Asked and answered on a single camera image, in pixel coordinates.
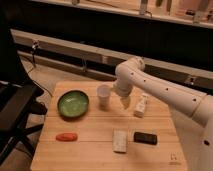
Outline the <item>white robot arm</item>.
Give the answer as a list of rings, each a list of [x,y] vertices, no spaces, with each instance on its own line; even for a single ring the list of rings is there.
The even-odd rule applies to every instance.
[[[133,87],[140,88],[204,127],[196,171],[213,171],[213,95],[151,76],[144,68],[140,57],[118,64],[113,85],[116,94],[128,97]]]

